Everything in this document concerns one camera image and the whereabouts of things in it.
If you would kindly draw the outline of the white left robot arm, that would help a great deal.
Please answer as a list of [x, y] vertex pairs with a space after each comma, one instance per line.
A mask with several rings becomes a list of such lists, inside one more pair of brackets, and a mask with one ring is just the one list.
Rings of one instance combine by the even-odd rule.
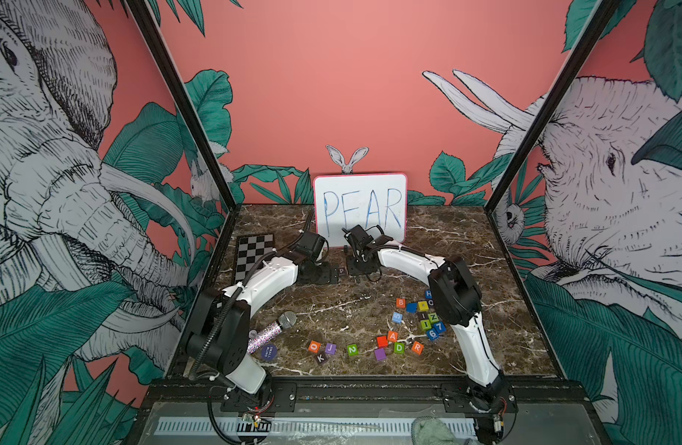
[[324, 257], [327, 248], [324, 237], [303, 232], [281, 250], [262, 255], [231, 287], [200, 292], [181, 340], [183, 351], [193, 359], [188, 379], [202, 378], [205, 366], [234, 389], [250, 395], [263, 391], [268, 374], [248, 352], [251, 318], [288, 287], [337, 282]]

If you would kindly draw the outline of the orange R block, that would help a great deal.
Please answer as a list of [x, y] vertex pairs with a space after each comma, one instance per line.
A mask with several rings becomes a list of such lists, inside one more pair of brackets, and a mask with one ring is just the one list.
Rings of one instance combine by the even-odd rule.
[[422, 355], [424, 352], [424, 345], [418, 341], [415, 341], [413, 346], [411, 346], [411, 351], [417, 355]]

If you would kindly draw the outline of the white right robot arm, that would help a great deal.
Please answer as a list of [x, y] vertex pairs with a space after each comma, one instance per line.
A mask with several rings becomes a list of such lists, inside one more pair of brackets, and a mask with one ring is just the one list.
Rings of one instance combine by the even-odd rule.
[[385, 267], [427, 285], [440, 320], [451, 328], [460, 345], [470, 387], [491, 394], [500, 391], [505, 379], [484, 329], [482, 292], [461, 257], [422, 253], [385, 233], [374, 238], [359, 225], [346, 229], [344, 239], [350, 247], [351, 273], [374, 274]]

